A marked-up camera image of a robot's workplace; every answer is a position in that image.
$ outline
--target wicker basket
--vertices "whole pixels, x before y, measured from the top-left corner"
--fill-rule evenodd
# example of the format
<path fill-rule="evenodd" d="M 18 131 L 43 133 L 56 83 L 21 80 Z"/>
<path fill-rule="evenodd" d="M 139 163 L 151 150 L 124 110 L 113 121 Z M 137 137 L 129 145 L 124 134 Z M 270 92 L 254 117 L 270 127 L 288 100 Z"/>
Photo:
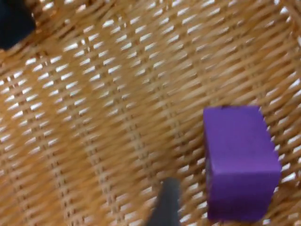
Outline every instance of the wicker basket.
<path fill-rule="evenodd" d="M 36 32 L 0 52 L 0 225 L 141 225 L 168 176 L 183 225 L 211 225 L 203 108 L 249 104 L 283 164 L 254 225 L 301 225 L 300 1 L 27 3 Z"/>

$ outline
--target foam cube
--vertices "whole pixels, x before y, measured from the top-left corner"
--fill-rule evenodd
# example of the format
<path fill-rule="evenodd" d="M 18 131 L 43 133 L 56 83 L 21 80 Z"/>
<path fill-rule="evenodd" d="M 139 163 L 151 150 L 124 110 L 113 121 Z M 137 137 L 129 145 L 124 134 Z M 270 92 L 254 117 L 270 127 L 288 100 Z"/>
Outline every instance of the foam cube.
<path fill-rule="evenodd" d="M 204 130 L 208 218 L 261 219 L 281 165 L 259 107 L 206 108 Z"/>

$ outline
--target purple block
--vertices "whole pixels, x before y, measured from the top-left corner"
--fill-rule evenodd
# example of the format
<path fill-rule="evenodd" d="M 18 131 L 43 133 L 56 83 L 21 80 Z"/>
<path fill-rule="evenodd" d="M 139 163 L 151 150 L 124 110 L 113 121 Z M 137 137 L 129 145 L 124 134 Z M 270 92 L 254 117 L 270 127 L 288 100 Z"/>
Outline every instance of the purple block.
<path fill-rule="evenodd" d="M 204 127 L 208 218 L 261 219 L 281 165 L 259 107 L 209 107 Z"/>

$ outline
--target black object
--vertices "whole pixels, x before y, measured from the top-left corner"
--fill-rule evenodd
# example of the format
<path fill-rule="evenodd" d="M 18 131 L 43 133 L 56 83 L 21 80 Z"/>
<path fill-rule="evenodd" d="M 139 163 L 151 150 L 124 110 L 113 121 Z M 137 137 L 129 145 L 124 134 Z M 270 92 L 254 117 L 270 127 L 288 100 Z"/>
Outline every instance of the black object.
<path fill-rule="evenodd" d="M 9 49 L 35 29 L 23 0 L 0 0 L 0 48 Z"/>
<path fill-rule="evenodd" d="M 180 226 L 179 199 L 179 182 L 174 178 L 167 178 L 163 182 L 157 204 L 146 226 Z"/>

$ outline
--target woven wicker surface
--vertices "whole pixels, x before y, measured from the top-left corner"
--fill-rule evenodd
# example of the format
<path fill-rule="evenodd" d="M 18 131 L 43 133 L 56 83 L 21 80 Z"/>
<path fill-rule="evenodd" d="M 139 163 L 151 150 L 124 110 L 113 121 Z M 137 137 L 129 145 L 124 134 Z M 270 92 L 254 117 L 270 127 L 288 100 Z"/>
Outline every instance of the woven wicker surface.
<path fill-rule="evenodd" d="M 300 2 L 27 2 L 36 32 L 0 52 L 0 225 L 141 225 L 168 176 L 211 225 L 203 108 L 246 104 L 284 166 L 255 225 L 300 225 Z"/>

